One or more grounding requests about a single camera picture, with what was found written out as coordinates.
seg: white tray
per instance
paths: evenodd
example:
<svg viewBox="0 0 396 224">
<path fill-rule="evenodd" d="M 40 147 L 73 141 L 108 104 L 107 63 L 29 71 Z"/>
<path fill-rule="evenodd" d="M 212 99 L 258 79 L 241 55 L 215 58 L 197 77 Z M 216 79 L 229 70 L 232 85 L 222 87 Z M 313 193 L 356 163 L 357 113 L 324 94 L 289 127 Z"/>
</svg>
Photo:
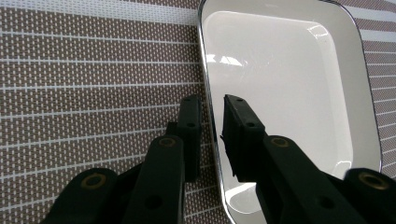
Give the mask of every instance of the white tray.
<svg viewBox="0 0 396 224">
<path fill-rule="evenodd" d="M 265 223 L 255 184 L 238 183 L 218 141 L 223 97 L 247 100 L 268 134 L 293 139 L 322 171 L 380 169 L 359 31 L 331 1 L 207 0 L 199 32 L 221 197 L 237 223 Z"/>
</svg>

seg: screw hole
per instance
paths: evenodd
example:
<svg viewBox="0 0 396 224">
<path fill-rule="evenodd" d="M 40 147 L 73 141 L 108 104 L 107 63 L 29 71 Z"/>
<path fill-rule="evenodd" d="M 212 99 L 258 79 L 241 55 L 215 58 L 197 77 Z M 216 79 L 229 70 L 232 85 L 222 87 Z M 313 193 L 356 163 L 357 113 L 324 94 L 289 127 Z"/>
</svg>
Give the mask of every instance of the screw hole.
<svg viewBox="0 0 396 224">
<path fill-rule="evenodd" d="M 334 207 L 335 207 L 334 202 L 333 202 L 330 198 L 328 198 L 328 197 L 319 196 L 319 197 L 317 197 L 317 200 L 318 200 L 318 204 L 319 204 L 321 207 L 323 207 L 323 208 L 326 208 L 326 209 L 334 209 Z"/>
<path fill-rule="evenodd" d="M 271 143 L 277 147 L 288 147 L 289 142 L 283 138 L 273 138 L 271 139 Z"/>
<path fill-rule="evenodd" d="M 106 183 L 106 176 L 102 174 L 94 173 L 93 175 L 88 175 L 81 182 L 81 187 L 83 189 L 99 189 Z"/>
<path fill-rule="evenodd" d="M 145 206 L 150 210 L 157 209 L 161 207 L 161 205 L 163 205 L 163 199 L 158 195 L 148 196 L 145 201 Z"/>
<path fill-rule="evenodd" d="M 389 188 L 388 182 L 376 175 L 372 175 L 366 172 L 359 174 L 359 180 L 373 189 L 384 190 Z"/>
<path fill-rule="evenodd" d="M 172 147 L 175 143 L 176 141 L 173 138 L 163 138 L 160 140 L 160 146 L 163 147 Z"/>
</svg>

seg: black plastic part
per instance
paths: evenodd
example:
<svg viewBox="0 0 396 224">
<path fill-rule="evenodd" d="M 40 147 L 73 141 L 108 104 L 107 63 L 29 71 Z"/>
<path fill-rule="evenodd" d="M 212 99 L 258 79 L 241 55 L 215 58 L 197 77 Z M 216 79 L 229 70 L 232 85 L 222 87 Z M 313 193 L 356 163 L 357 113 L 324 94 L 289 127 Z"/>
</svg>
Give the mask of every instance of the black plastic part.
<svg viewBox="0 0 396 224">
<path fill-rule="evenodd" d="M 174 135 L 154 139 L 122 223 L 182 223 L 184 176 L 183 141 Z"/>
<path fill-rule="evenodd" d="M 280 223 L 295 223 L 291 218 L 299 214 L 305 223 L 366 223 L 292 140 L 269 136 L 264 138 L 263 146 L 263 169 L 271 176 L 284 204 Z"/>
<path fill-rule="evenodd" d="M 62 191 L 41 223 L 104 223 L 116 182 L 116 173 L 108 169 L 80 173 Z"/>
<path fill-rule="evenodd" d="M 351 169 L 344 179 L 349 199 L 370 223 L 396 223 L 396 182 L 369 169 Z"/>
<path fill-rule="evenodd" d="M 168 122 L 166 134 L 177 135 L 177 122 Z"/>
<path fill-rule="evenodd" d="M 238 181 L 257 181 L 260 174 L 258 151 L 265 136 L 264 125 L 248 103 L 242 98 L 225 95 L 222 139 Z"/>
<path fill-rule="evenodd" d="M 256 194 L 267 224 L 280 223 L 282 214 L 284 214 L 283 211 L 285 211 L 285 204 L 282 201 L 285 199 L 282 200 L 278 189 L 269 175 L 262 174 L 258 178 Z M 301 209 L 298 206 L 294 207 L 294 209 L 290 209 L 290 207 L 286 209 L 297 214 L 297 217 L 293 219 L 293 223 L 306 223 L 305 219 L 301 217 Z"/>
<path fill-rule="evenodd" d="M 186 182 L 194 182 L 200 175 L 201 119 L 201 101 L 198 95 L 183 98 L 178 112 L 176 135 L 184 142 Z M 174 129 L 174 124 L 170 125 L 167 130 Z"/>
<path fill-rule="evenodd" d="M 143 163 L 140 163 L 118 176 L 108 207 L 110 215 L 104 219 L 104 223 L 121 223 L 142 166 Z"/>
</svg>

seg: perforated fabric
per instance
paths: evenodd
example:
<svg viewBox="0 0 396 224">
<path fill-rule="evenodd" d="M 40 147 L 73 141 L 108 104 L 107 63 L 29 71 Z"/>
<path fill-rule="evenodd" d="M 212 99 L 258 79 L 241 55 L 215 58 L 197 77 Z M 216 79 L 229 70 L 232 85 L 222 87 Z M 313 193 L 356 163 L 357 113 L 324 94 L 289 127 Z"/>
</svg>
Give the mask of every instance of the perforated fabric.
<svg viewBox="0 0 396 224">
<path fill-rule="evenodd" d="M 396 177 L 396 5 L 340 0 L 361 29 L 383 150 Z M 37 223 L 78 173 L 121 173 L 204 96 L 198 0 L 0 1 L 0 221 Z M 186 223 L 227 223 L 204 113 L 202 178 Z"/>
</svg>

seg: white stripe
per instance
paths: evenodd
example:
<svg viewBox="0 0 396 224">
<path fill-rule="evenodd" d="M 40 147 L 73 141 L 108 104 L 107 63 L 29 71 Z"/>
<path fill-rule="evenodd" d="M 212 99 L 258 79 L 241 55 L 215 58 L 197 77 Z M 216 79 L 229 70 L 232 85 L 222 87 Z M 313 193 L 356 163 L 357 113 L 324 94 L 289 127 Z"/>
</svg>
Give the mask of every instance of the white stripe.
<svg viewBox="0 0 396 224">
<path fill-rule="evenodd" d="M 120 0 L 2 0 L 0 7 L 76 14 L 130 21 L 196 25 L 197 10 Z"/>
<path fill-rule="evenodd" d="M 389 126 L 394 126 L 394 125 L 396 125 L 396 123 L 390 123 L 390 124 L 381 125 L 381 126 L 378 126 L 378 128 L 387 128 Z"/>
<path fill-rule="evenodd" d="M 379 141 L 383 142 L 383 141 L 387 141 L 387 140 L 395 138 L 395 137 L 396 137 L 396 135 L 393 135 L 391 137 L 381 138 Z"/>
<path fill-rule="evenodd" d="M 186 194 L 197 193 L 197 192 L 200 192 L 200 191 L 204 191 L 206 189 L 213 189 L 215 187 L 217 187 L 217 185 L 212 185 L 212 186 L 209 186 L 209 187 L 206 187 L 206 188 L 202 188 L 202 189 L 193 189 L 193 190 L 190 190 L 190 191 L 186 191 Z"/>
<path fill-rule="evenodd" d="M 369 78 L 375 78 L 375 77 L 378 77 L 378 78 L 381 78 L 381 77 L 396 77 L 396 75 L 372 76 L 372 77 L 369 77 Z"/>
<path fill-rule="evenodd" d="M 372 21 L 396 21 L 396 13 L 361 7 L 346 7 L 354 18 Z"/>
<path fill-rule="evenodd" d="M 388 166 L 391 166 L 391 165 L 396 165 L 396 161 L 394 161 L 394 162 L 392 162 L 390 164 L 386 164 L 386 165 L 382 166 L 382 169 L 384 169 L 384 168 L 386 168 Z"/>
<path fill-rule="evenodd" d="M 396 63 L 367 63 L 367 66 L 376 65 L 376 66 L 393 66 Z"/>
<path fill-rule="evenodd" d="M 36 203 L 46 203 L 48 201 L 55 201 L 56 198 L 57 197 L 50 197 L 50 198 L 46 198 L 46 199 L 35 200 L 35 201 L 32 201 L 32 202 L 28 202 L 28 203 L 14 204 L 14 205 L 11 205 L 11 206 L 0 208 L 0 212 L 4 212 L 4 211 L 15 209 L 15 208 L 21 208 L 21 207 L 33 205 L 33 204 L 36 204 Z"/>
<path fill-rule="evenodd" d="M 149 132 L 158 132 L 158 131 L 165 131 L 165 130 L 166 130 L 166 128 L 157 128 L 157 129 L 130 131 L 130 132 L 124 132 L 124 133 L 104 133 L 104 134 L 88 135 L 88 136 L 81 136 L 81 137 L 51 139 L 51 140 L 47 140 L 47 141 L 19 143 L 19 144 L 13 144 L 13 145 L 2 145 L 2 146 L 0 146 L 0 149 L 8 149 L 8 148 L 12 148 L 12 147 L 30 147 L 30 146 L 41 145 L 41 144 L 54 144 L 54 143 L 61 143 L 61 142 L 87 140 L 87 139 L 92 139 L 92 138 L 104 138 L 104 137 L 119 136 L 119 135 L 126 135 L 126 134 L 149 133 Z"/>
<path fill-rule="evenodd" d="M 219 205 L 219 206 L 211 207 L 209 209 L 206 209 L 206 210 L 203 210 L 203 211 L 200 211 L 200 212 L 191 213 L 189 215 L 184 216 L 184 218 L 198 216 L 198 215 L 201 215 L 201 214 L 206 213 L 206 212 L 210 212 L 210 211 L 218 209 L 218 208 L 221 208 L 221 206 Z"/>
<path fill-rule="evenodd" d="M 213 167 L 215 164 L 208 164 L 208 165 L 203 165 L 203 166 L 200 166 L 200 168 L 201 169 L 206 169 L 206 168 L 209 168 L 209 167 Z"/>
<path fill-rule="evenodd" d="M 383 112 L 383 113 L 378 113 L 378 114 L 376 114 L 376 115 L 377 115 L 377 116 L 381 116 L 381 115 L 387 115 L 387 114 L 393 114 L 393 113 L 396 113 L 396 110 L 388 111 L 388 112 Z"/>
<path fill-rule="evenodd" d="M 383 102 L 389 102 L 389 101 L 396 101 L 396 99 L 379 100 L 379 101 L 374 101 L 374 103 L 383 103 Z"/>
<path fill-rule="evenodd" d="M 24 90 L 49 90 L 49 89 L 92 89 L 92 88 L 117 88 L 117 87 L 157 87 L 157 86 L 187 86 L 199 85 L 204 82 L 174 82 L 174 83 L 135 83 L 135 84 L 106 84 L 106 85 L 73 85 L 73 86 L 22 86 L 0 87 L 0 91 L 24 91 Z"/>
<path fill-rule="evenodd" d="M 106 112 L 116 112 L 116 111 L 125 111 L 125 110 L 140 110 L 140 109 L 165 108 L 165 107 L 175 107 L 175 106 L 179 106 L 179 104 L 177 104 L 177 105 L 147 105 L 147 106 L 111 108 L 111 109 L 96 109 L 96 110 L 61 111 L 61 112 L 40 113 L 40 114 L 7 115 L 7 116 L 1 116 L 0 120 L 1 119 L 25 119 L 25 118 L 45 117 L 45 116 L 106 113 Z"/>
<path fill-rule="evenodd" d="M 391 150 L 388 150 L 388 151 L 384 152 L 383 154 L 387 154 L 387 153 L 390 153 L 390 152 L 392 152 L 392 151 L 396 151 L 396 148 L 391 149 Z"/>
<path fill-rule="evenodd" d="M 87 60 L 60 60 L 60 59 L 0 59 L 0 63 L 121 63 L 121 64 L 200 64 L 190 62 L 134 62 L 134 61 L 87 61 Z"/>
<path fill-rule="evenodd" d="M 372 88 L 372 91 L 382 91 L 382 90 L 393 90 L 396 87 L 379 87 L 379 88 Z"/>
<path fill-rule="evenodd" d="M 396 43 L 396 32 L 361 30 L 361 39 Z"/>
<path fill-rule="evenodd" d="M 79 163 L 79 164 L 58 166 L 58 167 L 53 167 L 53 168 L 49 168 L 49 169 L 45 169 L 45 170 L 36 170 L 36 171 L 14 174 L 14 175 L 3 175 L 3 176 L 0 176 L 0 180 L 11 179 L 11 178 L 16 178 L 16 177 L 21 177 L 21 176 L 28 176 L 28 175 L 39 175 L 39 174 L 43 174 L 43 173 L 47 173 L 47 172 L 67 170 L 67 169 L 71 169 L 71 168 L 96 165 L 96 164 L 105 163 L 105 162 L 123 161 L 123 160 L 128 160 L 128 159 L 133 159 L 133 158 L 140 158 L 140 157 L 144 157 L 144 156 L 146 156 L 146 154 L 139 154 L 139 155 L 133 155 L 133 156 L 128 156 L 128 157 L 119 157 L 119 158 L 113 158 L 113 159 L 102 160 L 102 161 L 83 162 L 83 163 Z"/>
<path fill-rule="evenodd" d="M 382 54 L 396 54 L 396 52 L 384 52 L 384 51 L 364 51 L 364 53 L 382 53 Z"/>
<path fill-rule="evenodd" d="M 128 38 L 116 38 L 116 37 L 96 37 L 96 36 L 83 36 L 83 35 L 54 35 L 54 34 L 38 34 L 38 33 L 25 33 L 25 32 L 14 32 L 14 31 L 1 31 L 0 35 L 32 35 L 32 36 L 46 36 L 55 38 L 68 38 L 68 39 L 89 39 L 89 40 L 111 40 L 111 41 L 122 41 L 122 42 L 143 42 L 143 43 L 156 43 L 156 44 L 179 44 L 179 45 L 198 45 L 198 43 L 191 42 L 176 42 L 176 41 L 161 41 L 161 40 L 143 40 L 143 39 L 128 39 Z"/>
</svg>

